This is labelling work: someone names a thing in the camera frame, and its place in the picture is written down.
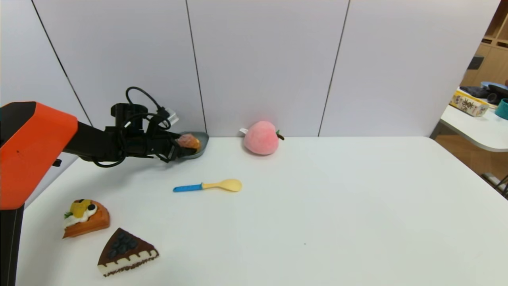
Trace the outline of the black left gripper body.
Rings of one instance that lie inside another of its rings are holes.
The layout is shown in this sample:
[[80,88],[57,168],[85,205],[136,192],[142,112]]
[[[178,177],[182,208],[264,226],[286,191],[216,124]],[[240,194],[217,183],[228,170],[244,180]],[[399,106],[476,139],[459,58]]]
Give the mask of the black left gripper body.
[[180,147],[175,141],[175,133],[169,131],[146,132],[145,143],[147,155],[154,155],[166,163],[176,159]]

